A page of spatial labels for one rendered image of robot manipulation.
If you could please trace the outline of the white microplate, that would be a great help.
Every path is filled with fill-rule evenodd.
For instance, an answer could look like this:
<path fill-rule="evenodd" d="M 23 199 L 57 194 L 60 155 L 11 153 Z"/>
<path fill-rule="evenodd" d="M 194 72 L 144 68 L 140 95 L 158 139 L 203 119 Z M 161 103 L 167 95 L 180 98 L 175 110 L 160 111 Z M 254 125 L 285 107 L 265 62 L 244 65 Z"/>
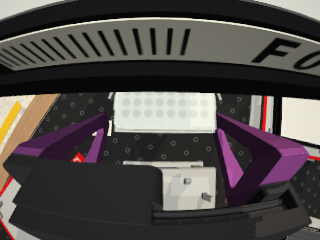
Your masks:
<path fill-rule="evenodd" d="M 215 133 L 215 93 L 116 92 L 114 132 Z"/>

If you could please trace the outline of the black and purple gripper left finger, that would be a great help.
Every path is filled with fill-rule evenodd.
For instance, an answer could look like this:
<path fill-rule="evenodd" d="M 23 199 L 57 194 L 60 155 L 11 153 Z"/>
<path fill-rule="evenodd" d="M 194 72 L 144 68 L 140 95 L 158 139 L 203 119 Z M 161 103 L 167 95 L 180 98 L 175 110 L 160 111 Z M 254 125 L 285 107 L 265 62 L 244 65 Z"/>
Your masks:
<path fill-rule="evenodd" d="M 96 136 L 83 162 L 101 163 L 109 130 L 107 113 L 20 143 L 12 153 L 44 159 L 69 160 L 69 152 L 94 134 Z"/>

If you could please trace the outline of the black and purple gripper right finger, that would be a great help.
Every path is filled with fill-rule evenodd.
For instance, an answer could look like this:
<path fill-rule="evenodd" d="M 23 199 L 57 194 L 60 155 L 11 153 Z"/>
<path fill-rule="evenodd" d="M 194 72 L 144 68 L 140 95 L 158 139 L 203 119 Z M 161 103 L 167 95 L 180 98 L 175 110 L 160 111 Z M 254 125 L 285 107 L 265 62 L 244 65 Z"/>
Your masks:
<path fill-rule="evenodd" d="M 302 144 L 219 113 L 216 113 L 216 128 L 213 136 L 228 207 L 244 205 L 262 185 L 289 181 L 309 158 Z M 252 153 L 252 161 L 244 173 L 224 132 Z"/>

